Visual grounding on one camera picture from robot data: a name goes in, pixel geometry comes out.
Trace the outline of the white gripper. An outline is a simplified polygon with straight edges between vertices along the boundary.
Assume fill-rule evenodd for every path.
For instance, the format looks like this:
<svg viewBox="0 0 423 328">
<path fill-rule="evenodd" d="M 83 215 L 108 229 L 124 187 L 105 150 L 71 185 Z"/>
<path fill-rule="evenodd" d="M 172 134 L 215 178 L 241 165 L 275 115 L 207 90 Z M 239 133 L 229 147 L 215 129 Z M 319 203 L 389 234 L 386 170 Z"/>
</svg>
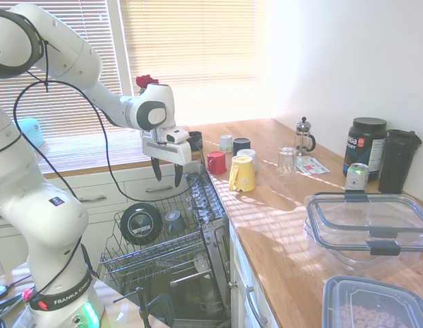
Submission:
<svg viewBox="0 0 423 328">
<path fill-rule="evenodd" d="M 162 179 L 160 160 L 174 163 L 174 186 L 179 187 L 183 175 L 183 165 L 192 160 L 191 146 L 188 141 L 180 143 L 157 143 L 150 132 L 141 133 L 143 153 L 151 157 L 154 175 L 158 181 Z"/>
</svg>

